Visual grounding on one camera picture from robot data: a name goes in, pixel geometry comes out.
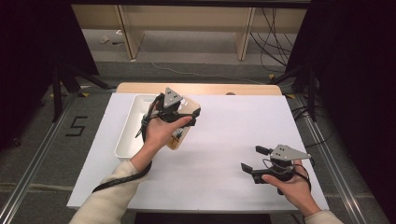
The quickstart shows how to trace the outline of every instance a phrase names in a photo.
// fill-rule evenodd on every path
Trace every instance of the sleeve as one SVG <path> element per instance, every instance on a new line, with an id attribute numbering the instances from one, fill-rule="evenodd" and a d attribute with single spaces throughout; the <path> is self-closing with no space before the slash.
<path id="1" fill-rule="evenodd" d="M 113 173 L 102 180 L 107 181 L 137 174 L 136 168 L 129 160 L 123 161 Z M 84 204 L 74 214 L 71 224 L 88 223 L 120 223 L 125 214 L 129 201 L 132 200 L 137 191 L 137 186 L 147 176 L 135 181 L 122 183 L 108 189 L 98 190 L 92 193 Z"/>
<path id="2" fill-rule="evenodd" d="M 331 211 L 320 211 L 312 216 L 305 218 L 306 224 L 342 224 L 343 222 L 338 219 Z"/>

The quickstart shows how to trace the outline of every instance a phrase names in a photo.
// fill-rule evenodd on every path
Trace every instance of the forearm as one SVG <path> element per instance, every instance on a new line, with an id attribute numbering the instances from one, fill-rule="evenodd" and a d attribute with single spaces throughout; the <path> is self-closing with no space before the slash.
<path id="1" fill-rule="evenodd" d="M 102 183 L 137 173 L 129 161 L 123 161 Z M 96 191 L 78 209 L 70 223 L 120 223 L 129 201 L 136 193 L 138 184 L 144 179 Z"/>
<path id="2" fill-rule="evenodd" d="M 338 219 L 331 211 L 320 211 L 309 217 L 305 218 L 306 224 L 342 224 L 343 222 Z"/>
<path id="3" fill-rule="evenodd" d="M 145 143 L 143 147 L 130 159 L 137 172 L 142 172 L 152 161 L 161 148 L 154 144 Z"/>
<path id="4" fill-rule="evenodd" d="M 304 217 L 309 217 L 314 215 L 317 212 L 320 212 L 321 209 L 317 205 L 317 203 L 314 201 L 314 199 L 309 195 L 310 197 L 304 200 L 301 200 L 301 203 L 295 204 L 296 207 L 301 211 Z"/>

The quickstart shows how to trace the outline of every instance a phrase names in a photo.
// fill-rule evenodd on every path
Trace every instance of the gray plastic part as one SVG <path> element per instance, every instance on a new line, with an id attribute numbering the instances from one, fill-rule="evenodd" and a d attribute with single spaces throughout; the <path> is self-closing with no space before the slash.
<path id="1" fill-rule="evenodd" d="M 169 87 L 166 87 L 165 90 L 165 98 L 163 100 L 163 107 L 168 108 L 171 105 L 174 105 L 177 102 L 183 100 L 183 97 L 179 95 L 177 92 L 172 91 Z"/>
<path id="2" fill-rule="evenodd" d="M 271 153 L 271 158 L 280 161 L 294 161 L 294 160 L 310 159 L 311 155 L 299 151 L 297 149 L 291 148 L 289 146 L 277 145 L 277 147 Z"/>

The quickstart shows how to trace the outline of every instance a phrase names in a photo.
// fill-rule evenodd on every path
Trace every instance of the white tray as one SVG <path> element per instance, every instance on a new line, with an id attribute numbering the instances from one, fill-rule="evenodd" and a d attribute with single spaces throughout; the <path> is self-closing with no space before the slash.
<path id="1" fill-rule="evenodd" d="M 149 111 L 149 106 L 155 97 L 156 95 L 139 94 L 134 98 L 114 151 L 120 160 L 132 158 L 143 146 L 141 134 L 136 138 L 135 136 L 140 130 L 143 116 Z"/>

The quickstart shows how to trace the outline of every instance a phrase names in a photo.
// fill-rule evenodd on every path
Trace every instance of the aluminum rail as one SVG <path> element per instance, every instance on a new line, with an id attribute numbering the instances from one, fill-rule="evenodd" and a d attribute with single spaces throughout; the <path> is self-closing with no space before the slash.
<path id="1" fill-rule="evenodd" d="M 64 101 L 64 111 L 58 118 L 56 122 L 53 122 L 45 136 L 44 140 L 42 141 L 40 147 L 38 148 L 35 156 L 33 157 L 32 161 L 30 162 L 29 166 L 27 167 L 25 173 L 23 174 L 20 182 L 18 183 L 17 187 L 12 191 L 11 195 L 9 196 L 7 202 L 3 206 L 0 215 L 0 223 L 10 223 L 12 218 L 14 218 L 15 214 L 18 211 L 18 208 L 21 205 L 21 202 L 26 195 L 27 190 L 30 187 L 30 184 L 35 179 L 35 175 L 37 174 L 41 164 L 43 163 L 46 155 L 52 145 L 53 140 L 56 137 L 56 134 L 59 131 L 59 128 L 64 123 L 64 118 L 70 108 L 70 106 L 75 102 L 77 98 L 76 93 L 69 93 Z"/>
<path id="2" fill-rule="evenodd" d="M 298 95 L 297 100 L 300 106 L 306 106 L 303 96 Z M 320 128 L 315 122 L 312 121 L 311 118 L 305 117 L 304 120 L 313 138 L 315 139 L 315 142 L 323 142 L 321 144 L 318 144 L 320 155 L 322 156 L 326 167 L 329 169 L 329 173 L 332 176 L 332 181 L 337 187 L 338 193 L 340 194 L 341 199 L 344 202 L 344 205 L 349 213 L 352 222 L 356 224 L 368 223 L 367 219 L 364 217 L 361 211 L 361 206 L 354 197 L 352 190 L 350 189 L 340 169 L 338 168 L 338 165 L 334 157 L 332 156 L 332 152 L 329 149 L 329 146 L 326 144 L 326 142 L 324 142 L 325 138 L 323 137 Z"/>

